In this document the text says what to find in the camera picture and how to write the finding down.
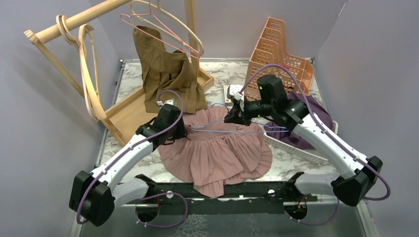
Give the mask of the brown skirt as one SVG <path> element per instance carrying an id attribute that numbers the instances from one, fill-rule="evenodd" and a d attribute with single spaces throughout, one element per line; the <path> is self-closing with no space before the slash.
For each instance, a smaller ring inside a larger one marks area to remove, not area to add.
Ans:
<path id="1" fill-rule="evenodd" d="M 185 113 L 194 114 L 207 108 L 204 90 L 184 52 L 167 51 L 160 32 L 146 26 L 137 26 L 132 35 L 142 68 L 146 112 L 157 113 L 158 100 L 175 99 L 176 104 L 181 105 L 173 93 L 159 97 L 164 90 L 173 90 L 181 97 Z"/>

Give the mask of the pink skirt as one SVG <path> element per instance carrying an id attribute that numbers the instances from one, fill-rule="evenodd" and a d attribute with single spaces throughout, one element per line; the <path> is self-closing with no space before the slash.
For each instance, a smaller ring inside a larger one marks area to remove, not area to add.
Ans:
<path id="1" fill-rule="evenodd" d="M 210 198 L 222 196 L 225 185 L 262 177 L 273 161 L 258 124 L 224 123 L 226 115 L 222 106 L 185 115 L 188 135 L 158 148 L 169 173 Z"/>

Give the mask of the pink wire hanger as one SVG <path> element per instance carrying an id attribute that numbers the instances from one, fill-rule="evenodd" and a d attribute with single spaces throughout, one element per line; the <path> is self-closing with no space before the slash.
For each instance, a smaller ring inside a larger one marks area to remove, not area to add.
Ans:
<path id="1" fill-rule="evenodd" d="M 154 36 L 154 35 L 152 35 L 152 34 L 150 34 L 150 33 L 147 33 L 147 32 L 146 32 L 145 30 L 143 30 L 143 29 L 140 29 L 140 28 L 139 28 L 139 26 L 136 26 L 136 25 L 134 25 L 134 24 L 132 24 L 132 23 L 128 22 L 127 20 L 125 20 L 125 19 L 124 19 L 124 17 L 127 17 L 127 18 L 131 18 L 131 17 L 137 18 L 137 17 L 135 17 L 135 16 L 130 16 L 130 15 L 128 15 L 128 14 L 124 14 L 124 13 L 120 14 L 120 18 L 121 18 L 121 20 L 122 20 L 123 22 L 127 23 L 128 25 L 130 25 L 130 26 L 134 27 L 135 29 L 137 29 L 137 30 L 139 30 L 139 31 L 141 31 L 141 32 L 143 32 L 143 33 L 145 33 L 145 34 L 147 34 L 147 35 L 149 35 L 149 36 L 151 36 L 151 37 L 153 37 L 153 38 L 157 39 L 157 40 L 159 40 L 160 42 L 162 42 L 162 43 L 164 43 L 164 44 L 169 45 L 170 47 L 173 47 L 174 49 L 181 50 L 180 48 L 173 46 L 172 44 L 170 44 L 170 43 L 168 43 L 168 42 L 166 42 L 166 41 L 162 40 L 161 38 L 156 37 L 156 36 Z M 157 27 L 155 27 L 155 26 L 153 26 L 153 27 L 154 27 L 155 29 L 157 29 L 160 33 L 165 33 L 165 32 L 163 32 L 162 30 L 158 29 Z M 192 46 L 198 46 L 198 44 L 197 44 L 197 43 L 195 43 L 195 42 L 193 42 L 193 40 L 192 40 L 192 39 L 189 39 L 189 43 L 191 43 L 191 45 L 192 45 Z"/>

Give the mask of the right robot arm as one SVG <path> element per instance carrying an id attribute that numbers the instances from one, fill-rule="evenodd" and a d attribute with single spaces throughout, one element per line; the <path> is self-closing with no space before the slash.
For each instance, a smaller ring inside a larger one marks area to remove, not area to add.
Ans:
<path id="1" fill-rule="evenodd" d="M 304 195 L 321 194 L 337 197 L 349 206 L 356 206 L 376 183 L 383 162 L 376 156 L 368 158 L 355 150 L 309 111 L 298 99 L 289 99 L 282 81 L 274 75 L 257 79 L 261 99 L 249 101 L 244 86 L 231 84 L 227 97 L 233 102 L 225 123 L 249 126 L 253 118 L 271 117 L 277 126 L 285 127 L 308 142 L 335 167 L 336 173 L 296 175 L 285 187 L 286 197 L 297 201 Z"/>

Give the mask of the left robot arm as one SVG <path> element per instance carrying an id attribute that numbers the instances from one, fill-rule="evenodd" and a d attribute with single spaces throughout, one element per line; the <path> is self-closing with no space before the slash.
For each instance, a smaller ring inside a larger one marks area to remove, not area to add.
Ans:
<path id="1" fill-rule="evenodd" d="M 122 183 L 125 175 L 143 158 L 167 140 L 186 136 L 182 110 L 173 99 L 158 101 L 158 115 L 141 125 L 128 143 L 103 165 L 91 172 L 80 171 L 73 181 L 69 207 L 76 212 L 78 224 L 103 225 L 115 207 L 136 199 L 148 203 L 155 198 L 155 189 L 141 178 Z"/>

